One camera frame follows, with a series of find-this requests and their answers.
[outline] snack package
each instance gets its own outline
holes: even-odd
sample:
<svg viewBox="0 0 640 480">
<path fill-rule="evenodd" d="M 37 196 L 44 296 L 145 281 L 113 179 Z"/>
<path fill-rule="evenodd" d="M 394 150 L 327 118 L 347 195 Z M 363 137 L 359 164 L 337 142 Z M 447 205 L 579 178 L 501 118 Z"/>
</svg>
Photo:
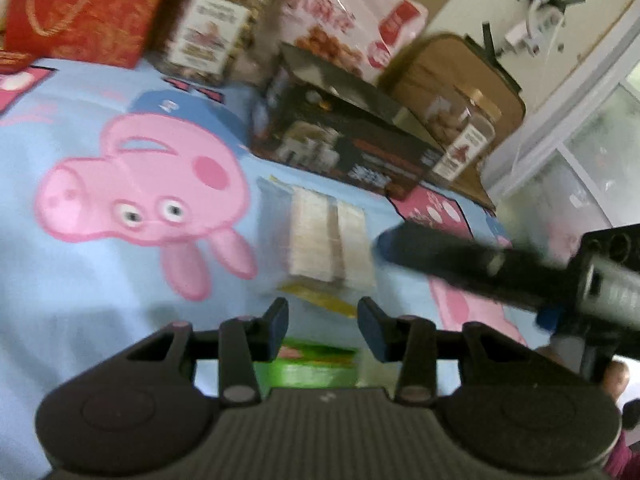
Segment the snack package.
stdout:
<svg viewBox="0 0 640 480">
<path fill-rule="evenodd" d="M 353 388 L 358 352 L 287 338 L 272 363 L 256 363 L 260 392 L 272 388 Z"/>
<path fill-rule="evenodd" d="M 258 180 L 257 291 L 280 290 L 347 317 L 376 277 L 362 209 L 299 186 Z"/>
<path fill-rule="evenodd" d="M 252 59 L 268 70 L 264 67 L 283 41 L 375 83 L 426 20 L 427 9 L 410 0 L 275 0 L 257 32 Z M 256 82 L 246 61 L 241 63 L 245 74 L 238 78 Z"/>
</svg>

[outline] peppa pig print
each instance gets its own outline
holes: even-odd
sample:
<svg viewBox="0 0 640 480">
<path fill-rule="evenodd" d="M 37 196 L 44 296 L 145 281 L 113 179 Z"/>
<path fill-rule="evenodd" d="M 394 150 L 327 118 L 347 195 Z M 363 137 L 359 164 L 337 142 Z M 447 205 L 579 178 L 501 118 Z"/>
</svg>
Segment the peppa pig print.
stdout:
<svg viewBox="0 0 640 480">
<path fill-rule="evenodd" d="M 127 146 L 132 140 L 147 142 Z M 65 242 L 116 237 L 160 247 L 167 282 L 188 300 L 211 291 L 197 240 L 229 272 L 255 277 L 253 250 L 233 228 L 248 207 L 247 182 L 215 135 L 161 114 L 126 114 L 106 125 L 100 152 L 66 158 L 43 178 L 35 211 L 47 233 Z"/>
<path fill-rule="evenodd" d="M 31 66 L 16 74 L 0 74 L 0 114 L 54 72 L 52 68 Z"/>
<path fill-rule="evenodd" d="M 431 189 L 417 187 L 403 202 L 394 203 L 407 220 L 442 229 L 461 238 L 473 238 L 458 202 Z M 516 326 L 505 318 L 500 303 L 453 288 L 436 278 L 429 278 L 429 287 L 444 330 L 459 331 L 467 321 L 480 321 L 526 344 Z"/>
</svg>

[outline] plastic container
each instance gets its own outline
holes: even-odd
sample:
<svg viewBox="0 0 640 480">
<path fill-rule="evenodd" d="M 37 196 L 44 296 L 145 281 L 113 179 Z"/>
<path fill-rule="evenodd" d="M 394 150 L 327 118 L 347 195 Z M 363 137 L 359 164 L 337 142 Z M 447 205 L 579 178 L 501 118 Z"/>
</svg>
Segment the plastic container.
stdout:
<svg viewBox="0 0 640 480">
<path fill-rule="evenodd" d="M 218 86 L 254 39 L 254 27 L 271 0 L 184 0 L 164 46 L 152 56 L 164 74 Z"/>
<path fill-rule="evenodd" d="M 500 109 L 481 91 L 464 83 L 452 85 L 435 74 L 428 77 L 429 102 L 420 119 L 446 150 L 431 170 L 439 183 L 453 182 L 495 138 Z"/>
</svg>

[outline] green package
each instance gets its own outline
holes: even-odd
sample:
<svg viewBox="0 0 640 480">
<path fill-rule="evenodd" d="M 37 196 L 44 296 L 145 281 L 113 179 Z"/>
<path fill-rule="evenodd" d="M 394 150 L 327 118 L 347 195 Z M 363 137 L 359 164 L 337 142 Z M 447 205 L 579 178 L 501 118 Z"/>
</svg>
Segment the green package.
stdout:
<svg viewBox="0 0 640 480">
<path fill-rule="evenodd" d="M 355 386 L 358 365 L 355 349 L 285 339 L 271 363 L 256 363 L 260 390 L 271 388 L 344 388 Z"/>
</svg>

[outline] cardboard box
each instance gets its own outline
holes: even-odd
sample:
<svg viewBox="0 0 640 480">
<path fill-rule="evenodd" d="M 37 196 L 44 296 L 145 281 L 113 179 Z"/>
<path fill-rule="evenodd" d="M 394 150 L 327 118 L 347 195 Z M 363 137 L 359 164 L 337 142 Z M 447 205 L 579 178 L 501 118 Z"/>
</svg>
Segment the cardboard box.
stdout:
<svg viewBox="0 0 640 480">
<path fill-rule="evenodd" d="M 444 150 L 405 107 L 295 46 L 254 110 L 261 158 L 404 198 Z"/>
</svg>

